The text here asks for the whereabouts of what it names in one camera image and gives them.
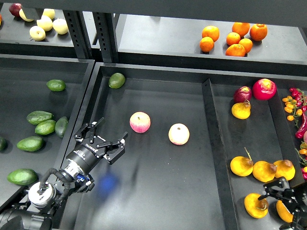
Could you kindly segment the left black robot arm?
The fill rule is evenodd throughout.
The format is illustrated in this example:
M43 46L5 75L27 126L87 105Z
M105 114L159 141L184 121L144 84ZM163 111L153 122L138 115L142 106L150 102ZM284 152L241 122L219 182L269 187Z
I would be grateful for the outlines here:
M54 230L70 195L87 193L94 188L91 170L105 159L113 164L125 153L128 133L115 141L96 134L103 119L85 123L75 134L78 143L66 159L64 169L50 168L39 182L22 186L0 208L2 230Z

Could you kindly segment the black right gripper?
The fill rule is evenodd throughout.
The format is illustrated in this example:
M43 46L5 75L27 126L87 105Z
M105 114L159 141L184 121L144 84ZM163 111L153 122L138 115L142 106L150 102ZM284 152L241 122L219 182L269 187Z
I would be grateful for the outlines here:
M292 222L283 224L280 230L307 230L307 188L305 186L290 188L286 178L279 177L264 184L263 188L264 192L258 198L259 201L273 197L293 210Z

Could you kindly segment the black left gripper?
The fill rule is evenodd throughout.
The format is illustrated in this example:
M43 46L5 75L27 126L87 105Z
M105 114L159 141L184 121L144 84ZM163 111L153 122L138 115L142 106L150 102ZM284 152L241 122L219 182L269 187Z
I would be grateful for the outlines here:
M75 141L80 142L80 144L67 155L66 159L81 174L89 174L102 158L112 165L125 153L127 132L116 141L105 141L96 134L97 126L104 122L104 119L102 117L98 121L85 123L74 134ZM103 142L95 145L95 140Z

